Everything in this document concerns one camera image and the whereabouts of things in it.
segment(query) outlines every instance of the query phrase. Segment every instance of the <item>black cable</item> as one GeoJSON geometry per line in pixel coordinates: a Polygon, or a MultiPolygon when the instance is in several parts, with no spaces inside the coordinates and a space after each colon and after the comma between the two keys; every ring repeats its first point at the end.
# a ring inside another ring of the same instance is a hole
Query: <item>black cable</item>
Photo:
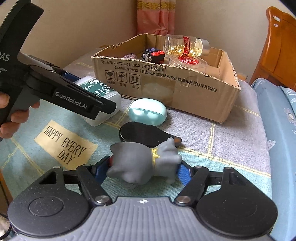
{"type": "MultiPolygon", "coordinates": [[[[2,216],[3,218],[5,218],[5,219],[8,220],[8,217],[7,217],[6,215],[0,213],[0,216],[2,216]]],[[[0,240],[5,239],[5,238],[10,234],[11,229],[12,229],[12,225],[11,225],[11,223],[9,222],[9,228],[8,228],[8,230],[6,231],[6,233],[5,233],[3,236],[0,237],[0,240]]]]}

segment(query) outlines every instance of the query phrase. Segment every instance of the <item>gray cat figurine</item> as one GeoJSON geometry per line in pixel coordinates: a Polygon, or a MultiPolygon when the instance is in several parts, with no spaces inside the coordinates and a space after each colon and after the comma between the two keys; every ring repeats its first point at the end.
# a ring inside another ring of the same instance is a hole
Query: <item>gray cat figurine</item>
{"type": "Polygon", "coordinates": [[[146,184],[152,176],[167,177],[167,183],[172,184],[182,161],[173,138],[153,149],[140,143],[120,142],[110,150],[113,155],[107,176],[123,180],[126,188],[146,184]]]}

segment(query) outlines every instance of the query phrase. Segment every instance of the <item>wooden headboard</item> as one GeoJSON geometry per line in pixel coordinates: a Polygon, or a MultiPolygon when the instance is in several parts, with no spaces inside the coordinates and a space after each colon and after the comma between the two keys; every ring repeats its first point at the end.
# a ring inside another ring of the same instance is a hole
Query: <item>wooden headboard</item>
{"type": "Polygon", "coordinates": [[[265,78],[296,90],[296,19],[276,7],[269,7],[266,16],[268,34],[250,84],[265,78]]]}

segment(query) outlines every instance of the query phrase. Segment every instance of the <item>keep dry umbrella symbol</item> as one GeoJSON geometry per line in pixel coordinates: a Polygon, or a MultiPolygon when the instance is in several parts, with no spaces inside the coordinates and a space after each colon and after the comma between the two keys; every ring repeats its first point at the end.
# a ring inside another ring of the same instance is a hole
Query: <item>keep dry umbrella symbol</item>
{"type": "Polygon", "coordinates": [[[120,77],[120,78],[121,78],[121,80],[120,80],[120,81],[122,81],[122,78],[125,78],[125,76],[124,76],[123,74],[120,74],[118,77],[120,77]]]}

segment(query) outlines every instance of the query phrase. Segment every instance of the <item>glass bottle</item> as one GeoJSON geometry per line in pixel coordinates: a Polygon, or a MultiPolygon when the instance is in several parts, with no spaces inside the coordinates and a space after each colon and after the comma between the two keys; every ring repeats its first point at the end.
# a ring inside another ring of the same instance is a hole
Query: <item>glass bottle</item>
{"type": "Polygon", "coordinates": [[[205,56],[210,53],[210,44],[196,37],[168,34],[163,49],[168,56],[205,56]]]}

